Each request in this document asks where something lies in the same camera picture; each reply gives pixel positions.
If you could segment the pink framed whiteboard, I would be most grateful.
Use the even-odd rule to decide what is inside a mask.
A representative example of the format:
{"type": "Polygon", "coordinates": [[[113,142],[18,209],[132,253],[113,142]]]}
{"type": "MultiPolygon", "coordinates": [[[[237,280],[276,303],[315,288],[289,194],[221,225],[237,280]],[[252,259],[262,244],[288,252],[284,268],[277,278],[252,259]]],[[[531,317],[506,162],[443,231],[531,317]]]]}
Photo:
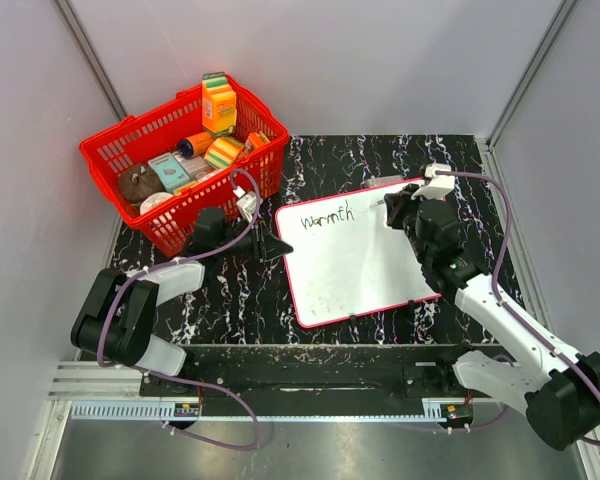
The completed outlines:
{"type": "Polygon", "coordinates": [[[291,298],[305,329],[439,297],[426,284],[405,234],[372,206],[419,178],[286,205],[277,210],[291,298]]]}

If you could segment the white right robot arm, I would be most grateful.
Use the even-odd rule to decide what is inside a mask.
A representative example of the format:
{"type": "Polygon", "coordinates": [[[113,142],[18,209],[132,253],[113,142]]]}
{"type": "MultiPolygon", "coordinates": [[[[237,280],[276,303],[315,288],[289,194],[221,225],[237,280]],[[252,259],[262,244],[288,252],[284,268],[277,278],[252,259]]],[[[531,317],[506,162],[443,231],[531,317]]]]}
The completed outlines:
{"type": "Polygon", "coordinates": [[[464,249],[459,220],[444,200],[417,186],[385,195],[386,224],[402,231],[426,284],[487,329],[514,365],[464,347],[439,366],[436,387],[448,396],[477,390],[526,417],[535,434],[563,451],[600,426],[600,354],[582,354],[539,324],[501,290],[464,249]]]}

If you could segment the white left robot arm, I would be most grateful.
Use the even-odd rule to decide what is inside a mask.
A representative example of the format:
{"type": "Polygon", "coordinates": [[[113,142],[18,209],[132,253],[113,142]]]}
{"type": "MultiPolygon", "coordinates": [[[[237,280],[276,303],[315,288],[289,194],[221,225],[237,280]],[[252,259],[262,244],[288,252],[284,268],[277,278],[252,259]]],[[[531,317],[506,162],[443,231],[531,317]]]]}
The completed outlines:
{"type": "Polygon", "coordinates": [[[197,381],[187,353],[153,333],[157,308],[206,286],[220,261],[248,254],[266,263],[293,252],[261,221],[242,219],[232,227],[218,207],[203,209],[181,252],[172,260],[135,273],[101,270],[70,334],[79,350],[107,364],[162,374],[175,395],[191,392],[197,381]]]}

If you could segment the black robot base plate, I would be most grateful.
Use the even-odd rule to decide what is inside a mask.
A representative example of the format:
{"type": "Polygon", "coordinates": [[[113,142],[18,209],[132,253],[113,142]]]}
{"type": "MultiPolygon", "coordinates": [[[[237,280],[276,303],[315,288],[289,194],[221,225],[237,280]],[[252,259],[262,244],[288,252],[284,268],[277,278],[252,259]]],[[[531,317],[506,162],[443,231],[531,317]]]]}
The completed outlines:
{"type": "Polygon", "coordinates": [[[189,346],[184,376],[227,388],[265,419],[397,417],[423,400],[467,395],[451,371],[458,346],[189,346]]]}

